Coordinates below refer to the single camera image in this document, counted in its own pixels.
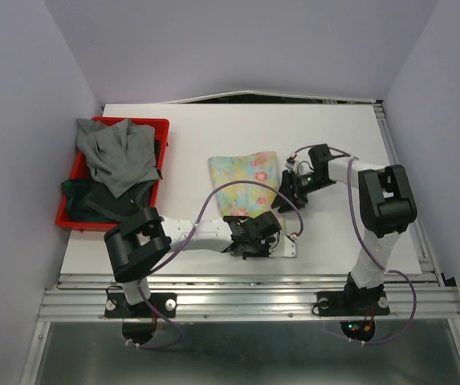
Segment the floral pastel skirt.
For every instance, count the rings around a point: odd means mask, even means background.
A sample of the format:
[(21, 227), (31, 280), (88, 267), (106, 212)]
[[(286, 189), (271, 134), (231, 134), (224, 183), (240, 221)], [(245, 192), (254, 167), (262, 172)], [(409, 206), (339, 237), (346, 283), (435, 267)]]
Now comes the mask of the floral pastel skirt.
[(217, 193), (223, 216), (257, 217), (271, 210), (279, 190), (278, 157), (274, 151), (246, 156), (213, 156), (208, 159), (215, 188), (231, 183)]

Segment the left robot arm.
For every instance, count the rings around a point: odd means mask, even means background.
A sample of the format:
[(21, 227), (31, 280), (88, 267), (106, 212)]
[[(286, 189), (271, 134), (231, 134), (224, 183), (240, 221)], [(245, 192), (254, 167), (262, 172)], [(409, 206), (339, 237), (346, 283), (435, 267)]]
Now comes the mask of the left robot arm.
[(242, 258), (269, 257), (282, 227), (271, 211), (257, 217), (224, 216), (190, 222), (159, 215), (146, 208), (104, 234), (113, 276), (124, 293), (124, 307), (132, 315), (150, 310), (146, 278), (166, 255), (209, 250)]

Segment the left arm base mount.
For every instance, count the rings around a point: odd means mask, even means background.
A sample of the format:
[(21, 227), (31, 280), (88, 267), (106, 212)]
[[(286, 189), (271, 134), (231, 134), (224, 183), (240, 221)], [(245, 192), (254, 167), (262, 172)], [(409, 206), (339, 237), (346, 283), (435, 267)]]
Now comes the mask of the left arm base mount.
[[(177, 295), (172, 292), (152, 293), (151, 305), (167, 318), (176, 317)], [(105, 303), (104, 317), (108, 319), (151, 318), (155, 314), (149, 307), (140, 302), (129, 305), (122, 292), (109, 292)]]

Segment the grey skirt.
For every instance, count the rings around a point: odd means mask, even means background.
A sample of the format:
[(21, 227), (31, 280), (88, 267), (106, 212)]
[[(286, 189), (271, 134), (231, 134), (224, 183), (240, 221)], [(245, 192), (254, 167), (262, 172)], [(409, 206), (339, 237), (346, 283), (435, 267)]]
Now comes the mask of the grey skirt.
[(76, 147), (85, 155), (92, 179), (115, 198), (137, 184), (160, 180), (154, 127), (129, 119), (112, 126), (87, 119), (76, 124)]

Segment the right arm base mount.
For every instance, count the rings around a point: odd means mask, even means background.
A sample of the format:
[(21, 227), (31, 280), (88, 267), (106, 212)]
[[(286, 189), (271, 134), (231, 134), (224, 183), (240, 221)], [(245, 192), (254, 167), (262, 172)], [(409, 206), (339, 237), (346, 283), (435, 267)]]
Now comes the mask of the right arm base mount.
[(358, 317), (366, 313), (390, 315), (383, 284), (359, 288), (354, 282), (347, 282), (340, 291), (319, 291), (315, 296), (311, 312), (321, 317)]

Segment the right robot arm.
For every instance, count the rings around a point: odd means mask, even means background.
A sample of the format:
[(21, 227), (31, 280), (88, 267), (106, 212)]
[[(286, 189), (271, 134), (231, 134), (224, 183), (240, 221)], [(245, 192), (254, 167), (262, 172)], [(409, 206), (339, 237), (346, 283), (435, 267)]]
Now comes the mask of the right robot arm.
[(393, 247), (417, 219), (417, 206), (405, 168), (399, 164), (375, 165), (359, 161), (327, 144), (305, 146), (310, 172), (298, 170), (298, 151), (287, 158), (279, 194), (272, 207), (281, 213), (302, 209), (307, 195), (337, 183), (347, 186), (352, 226), (361, 250), (348, 275), (342, 303), (360, 313), (371, 303), (369, 291), (379, 290)]

